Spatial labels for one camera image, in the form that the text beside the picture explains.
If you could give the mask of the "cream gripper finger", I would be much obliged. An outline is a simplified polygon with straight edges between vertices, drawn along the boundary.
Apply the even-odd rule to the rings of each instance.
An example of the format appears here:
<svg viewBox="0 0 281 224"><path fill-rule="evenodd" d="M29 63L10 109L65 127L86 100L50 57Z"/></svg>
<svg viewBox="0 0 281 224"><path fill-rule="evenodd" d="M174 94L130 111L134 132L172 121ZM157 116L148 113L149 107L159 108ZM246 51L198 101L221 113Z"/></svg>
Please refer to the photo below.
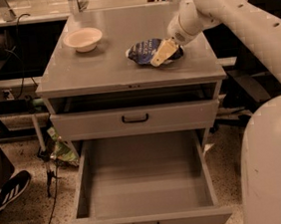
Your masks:
<svg viewBox="0 0 281 224"><path fill-rule="evenodd" d="M165 50L163 48L163 41L162 41L160 43L160 45L158 46L155 54L152 56L152 60L150 61L150 63L154 67L157 67L157 66L163 64L172 55L173 54L168 54L165 52Z"/></svg>

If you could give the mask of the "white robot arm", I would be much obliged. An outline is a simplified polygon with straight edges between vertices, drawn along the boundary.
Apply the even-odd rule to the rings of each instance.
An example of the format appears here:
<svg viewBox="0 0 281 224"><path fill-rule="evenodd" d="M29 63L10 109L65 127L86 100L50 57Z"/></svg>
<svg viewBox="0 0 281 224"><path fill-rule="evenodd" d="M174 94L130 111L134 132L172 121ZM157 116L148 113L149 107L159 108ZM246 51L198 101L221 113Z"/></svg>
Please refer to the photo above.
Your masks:
<svg viewBox="0 0 281 224"><path fill-rule="evenodd" d="M191 0L179 5L155 67L204 29L224 24L281 84L281 19L248 0ZM241 145L243 224L281 224L281 96L261 106L244 129Z"/></svg>

